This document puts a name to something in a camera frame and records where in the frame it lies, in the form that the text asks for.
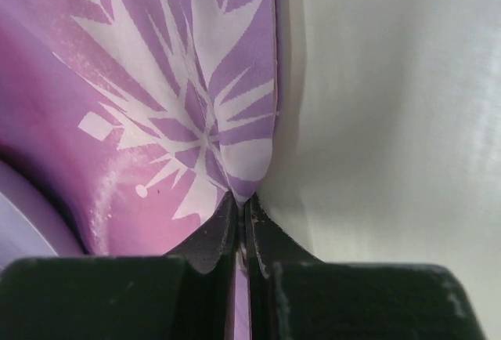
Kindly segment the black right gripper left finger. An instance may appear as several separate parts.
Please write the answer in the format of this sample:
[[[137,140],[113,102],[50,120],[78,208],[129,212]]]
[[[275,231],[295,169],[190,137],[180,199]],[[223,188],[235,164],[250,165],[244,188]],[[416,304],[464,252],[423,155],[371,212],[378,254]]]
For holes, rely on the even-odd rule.
[[[237,206],[162,256],[21,259],[1,275],[4,339],[231,339]]]

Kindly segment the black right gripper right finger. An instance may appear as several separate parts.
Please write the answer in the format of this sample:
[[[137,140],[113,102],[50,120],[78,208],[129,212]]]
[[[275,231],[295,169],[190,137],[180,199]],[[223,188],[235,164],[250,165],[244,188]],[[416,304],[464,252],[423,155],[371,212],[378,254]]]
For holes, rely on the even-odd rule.
[[[482,339],[462,284],[430,264],[332,263],[243,210],[253,339]]]

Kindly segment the lilac plastic plate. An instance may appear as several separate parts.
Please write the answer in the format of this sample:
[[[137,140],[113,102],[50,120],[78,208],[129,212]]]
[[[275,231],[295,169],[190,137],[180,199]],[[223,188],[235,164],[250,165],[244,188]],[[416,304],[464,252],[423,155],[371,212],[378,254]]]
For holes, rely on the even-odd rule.
[[[84,254],[63,217],[21,174],[1,163],[1,268],[29,257]]]

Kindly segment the purple pink princess placemat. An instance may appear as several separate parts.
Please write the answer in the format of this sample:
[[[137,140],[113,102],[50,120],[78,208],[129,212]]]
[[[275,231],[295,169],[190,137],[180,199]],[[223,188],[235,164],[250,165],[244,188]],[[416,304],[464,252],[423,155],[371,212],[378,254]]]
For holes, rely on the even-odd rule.
[[[162,256],[226,194],[238,225],[272,156],[274,1],[1,0],[1,163],[84,251],[23,259]],[[247,339],[236,253],[233,289]]]

